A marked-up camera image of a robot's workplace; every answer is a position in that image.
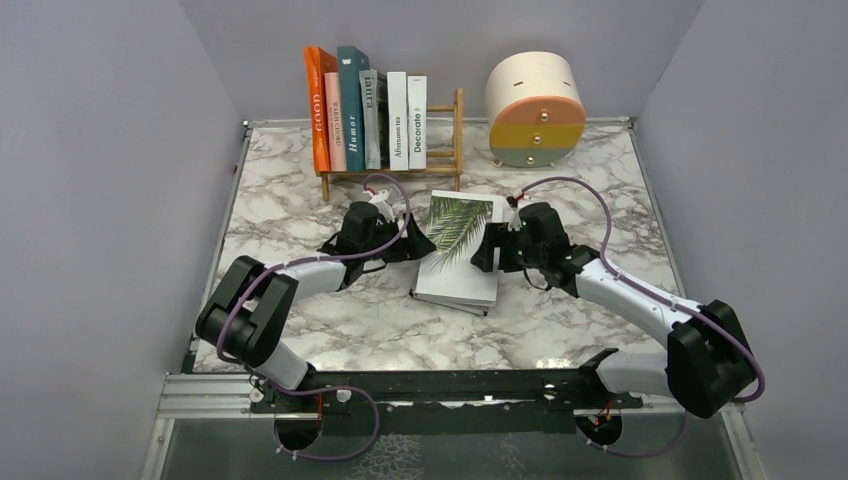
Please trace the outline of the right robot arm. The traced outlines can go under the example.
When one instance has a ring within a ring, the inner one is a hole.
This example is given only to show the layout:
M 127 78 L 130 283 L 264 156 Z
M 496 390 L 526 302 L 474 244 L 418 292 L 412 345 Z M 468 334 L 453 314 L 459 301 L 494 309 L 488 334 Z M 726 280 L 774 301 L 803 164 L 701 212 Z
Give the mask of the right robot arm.
M 676 297 L 634 279 L 599 251 L 569 240 L 546 202 L 520 209 L 510 222 L 487 224 L 471 264 L 483 272 L 536 270 L 549 287 L 622 317 L 656 340 L 657 354 L 614 352 L 577 380 L 579 398 L 600 407 L 616 393 L 675 399 L 709 418 L 757 379 L 747 339 L 734 310 Z

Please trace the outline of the grey book with plant cover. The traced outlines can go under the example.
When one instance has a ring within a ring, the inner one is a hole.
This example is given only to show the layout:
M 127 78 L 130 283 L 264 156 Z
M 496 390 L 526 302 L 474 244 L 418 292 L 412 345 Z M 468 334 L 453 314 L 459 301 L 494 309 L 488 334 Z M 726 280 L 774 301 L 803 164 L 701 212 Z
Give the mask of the grey book with plant cover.
M 366 170 L 388 166 L 388 100 L 384 73 L 375 69 L 359 72 L 363 104 L 363 140 Z

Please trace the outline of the teal Humor book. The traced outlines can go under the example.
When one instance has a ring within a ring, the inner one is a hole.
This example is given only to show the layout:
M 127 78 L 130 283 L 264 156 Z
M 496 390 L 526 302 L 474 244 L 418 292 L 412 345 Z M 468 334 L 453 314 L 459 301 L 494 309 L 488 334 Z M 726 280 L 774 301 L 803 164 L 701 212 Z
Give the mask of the teal Humor book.
M 369 57 L 355 46 L 339 46 L 339 86 L 341 94 L 341 127 L 348 172 L 365 170 L 363 144 L 363 100 L 360 72 L 370 68 Z

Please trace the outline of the white rose Designer Fate book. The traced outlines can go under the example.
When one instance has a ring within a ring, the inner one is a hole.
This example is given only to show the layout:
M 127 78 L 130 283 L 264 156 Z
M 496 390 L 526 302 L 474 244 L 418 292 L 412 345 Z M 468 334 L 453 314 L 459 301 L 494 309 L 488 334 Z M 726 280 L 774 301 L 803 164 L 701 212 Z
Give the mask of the white rose Designer Fate book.
M 328 152 L 333 172 L 347 170 L 346 147 L 342 129 L 341 89 L 338 72 L 324 75 L 325 101 L 328 122 Z

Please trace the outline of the brown Decorate Furniture book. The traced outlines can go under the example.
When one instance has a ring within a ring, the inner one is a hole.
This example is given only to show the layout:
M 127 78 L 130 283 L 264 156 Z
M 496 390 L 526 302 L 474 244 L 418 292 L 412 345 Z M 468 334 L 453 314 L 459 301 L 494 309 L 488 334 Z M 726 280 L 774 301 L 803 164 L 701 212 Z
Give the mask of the brown Decorate Furniture book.
M 423 170 L 427 165 L 427 77 L 407 76 L 409 169 Z

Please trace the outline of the white book with brown stripes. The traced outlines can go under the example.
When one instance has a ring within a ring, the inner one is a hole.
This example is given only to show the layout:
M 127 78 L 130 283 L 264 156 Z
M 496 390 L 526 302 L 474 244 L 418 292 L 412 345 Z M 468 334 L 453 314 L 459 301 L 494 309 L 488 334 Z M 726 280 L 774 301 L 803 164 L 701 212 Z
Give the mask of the white book with brown stripes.
M 387 100 L 389 115 L 389 166 L 392 171 L 408 171 L 408 102 L 407 74 L 389 71 L 387 77 Z

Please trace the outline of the orange Fashion Show book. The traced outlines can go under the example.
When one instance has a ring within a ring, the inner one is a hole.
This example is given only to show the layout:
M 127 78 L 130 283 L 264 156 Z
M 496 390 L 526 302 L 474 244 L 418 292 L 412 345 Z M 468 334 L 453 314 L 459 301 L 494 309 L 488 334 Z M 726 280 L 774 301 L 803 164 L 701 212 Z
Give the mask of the orange Fashion Show book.
M 313 167 L 316 174 L 330 170 L 325 75 L 338 72 L 338 60 L 319 46 L 303 49 L 312 128 Z

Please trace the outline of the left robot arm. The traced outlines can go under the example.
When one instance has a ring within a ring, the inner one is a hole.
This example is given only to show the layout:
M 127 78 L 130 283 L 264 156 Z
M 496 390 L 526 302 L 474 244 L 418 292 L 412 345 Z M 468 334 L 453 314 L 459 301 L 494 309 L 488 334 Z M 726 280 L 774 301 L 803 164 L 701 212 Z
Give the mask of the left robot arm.
M 411 214 L 395 219 L 373 203 L 351 204 L 338 232 L 312 257 L 280 268 L 246 255 L 236 258 L 202 307 L 195 333 L 224 356 L 276 386 L 285 407 L 298 411 L 313 401 L 311 365 L 282 340 L 292 305 L 351 286 L 366 263 L 415 261 L 436 247 Z

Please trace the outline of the white palm leaf book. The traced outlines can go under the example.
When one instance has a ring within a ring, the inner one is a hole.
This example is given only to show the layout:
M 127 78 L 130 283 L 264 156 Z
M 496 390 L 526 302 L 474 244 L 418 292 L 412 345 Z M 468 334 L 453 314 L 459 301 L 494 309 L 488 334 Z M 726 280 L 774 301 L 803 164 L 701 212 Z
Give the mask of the white palm leaf book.
M 431 192 L 424 233 L 437 250 L 420 261 L 417 279 L 448 277 L 497 278 L 470 263 L 480 246 L 487 223 L 503 220 L 506 200 L 497 195 L 446 190 Z

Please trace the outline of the grey white book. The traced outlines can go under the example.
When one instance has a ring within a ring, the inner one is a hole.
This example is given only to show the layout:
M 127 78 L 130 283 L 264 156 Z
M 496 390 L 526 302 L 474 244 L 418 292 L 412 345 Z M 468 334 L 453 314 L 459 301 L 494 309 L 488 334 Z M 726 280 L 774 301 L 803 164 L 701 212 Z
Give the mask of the grey white book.
M 482 278 L 419 278 L 410 296 L 422 302 L 487 316 L 496 304 L 497 285 L 496 277 L 486 275 Z

